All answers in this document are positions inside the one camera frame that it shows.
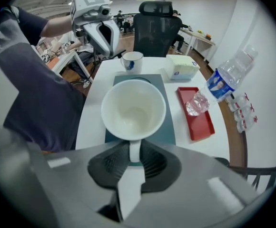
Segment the blue pattern on mug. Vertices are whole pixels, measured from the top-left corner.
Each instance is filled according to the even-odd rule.
[[[125,67],[126,70],[132,70],[134,68],[134,64],[135,62],[134,61],[130,61],[129,62],[129,65]]]

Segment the blue bottle label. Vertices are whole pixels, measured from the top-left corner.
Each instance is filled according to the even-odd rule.
[[[212,95],[218,100],[222,101],[232,92],[232,89],[221,77],[218,70],[216,69],[213,75],[207,81],[207,87]]]

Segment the desk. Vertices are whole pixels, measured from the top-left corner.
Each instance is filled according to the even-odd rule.
[[[188,43],[188,47],[187,47],[187,50],[186,50],[185,55],[188,55],[188,53],[189,53],[190,45],[191,45],[191,41],[192,41],[192,38],[193,38],[193,37],[195,37],[195,38],[198,39],[198,40],[202,40],[202,41],[204,41],[204,42],[210,44],[210,45],[211,45],[211,48],[212,48],[212,46],[215,46],[215,43],[214,43],[213,41],[210,41],[210,40],[206,39],[205,37],[203,37],[203,36],[202,36],[201,34],[199,34],[199,33],[191,32],[191,31],[189,31],[188,29],[183,29],[183,28],[181,28],[180,31],[182,31],[182,32],[186,33],[187,35],[191,36],[190,41],[189,41],[189,43]],[[194,48],[194,47],[196,46],[196,43],[197,43],[197,40],[195,40],[194,45],[193,45],[192,48]],[[205,56],[204,61],[207,60],[211,48],[209,49],[207,55]]]
[[[187,83],[171,82],[164,70],[167,63],[166,58],[145,57],[143,58],[142,74],[162,75],[171,110],[176,145],[209,156],[222,157],[229,160],[228,136],[219,106],[215,105],[209,110],[215,134],[207,139],[195,142],[190,139],[187,121],[176,94],[178,87],[204,87],[206,83],[205,78],[198,72]],[[113,86],[115,76],[124,74],[125,69],[119,60],[102,62],[82,111],[76,149],[88,148],[104,143],[106,128],[101,119],[101,103],[106,92]]]
[[[76,62],[82,69],[83,73],[86,75],[87,78],[89,78],[90,74],[84,67],[84,64],[82,63],[80,57],[78,56],[77,52],[75,50],[70,51],[67,54],[59,56],[59,61],[56,63],[56,65],[52,68],[52,71],[55,72],[57,75],[62,71],[62,69],[67,65],[67,63],[72,59],[75,58]]]

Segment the chair headrest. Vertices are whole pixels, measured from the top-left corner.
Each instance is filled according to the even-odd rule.
[[[139,6],[139,12],[144,15],[172,16],[172,2],[145,1]]]

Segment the red tray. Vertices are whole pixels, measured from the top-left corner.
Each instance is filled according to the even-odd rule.
[[[197,91],[197,87],[179,87],[177,90],[180,103],[186,115],[191,140],[193,141],[208,138],[215,133],[208,111],[199,116],[190,116],[187,113],[186,103],[193,98]]]

